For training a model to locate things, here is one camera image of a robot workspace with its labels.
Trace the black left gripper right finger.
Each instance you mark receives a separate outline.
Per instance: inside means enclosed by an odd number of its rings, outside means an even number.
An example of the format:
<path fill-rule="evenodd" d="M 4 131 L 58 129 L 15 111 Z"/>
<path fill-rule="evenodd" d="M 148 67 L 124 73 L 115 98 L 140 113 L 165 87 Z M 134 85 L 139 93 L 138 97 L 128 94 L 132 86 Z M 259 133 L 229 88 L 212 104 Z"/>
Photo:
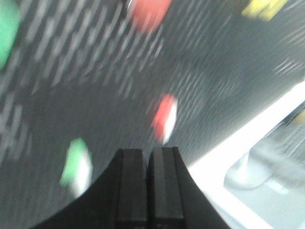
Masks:
<path fill-rule="evenodd" d="M 157 147 L 148 164 L 148 209 L 153 229 L 227 229 L 191 177 L 177 147 Z"/>

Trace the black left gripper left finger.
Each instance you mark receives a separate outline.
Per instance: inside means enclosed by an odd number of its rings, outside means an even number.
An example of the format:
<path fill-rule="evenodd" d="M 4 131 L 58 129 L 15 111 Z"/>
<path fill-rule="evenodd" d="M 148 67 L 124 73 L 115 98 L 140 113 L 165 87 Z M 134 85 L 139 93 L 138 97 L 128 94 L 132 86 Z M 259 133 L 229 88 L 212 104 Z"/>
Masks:
<path fill-rule="evenodd" d="M 142 151 L 117 150 L 105 171 L 80 197 L 35 228 L 147 228 L 146 168 Z"/>

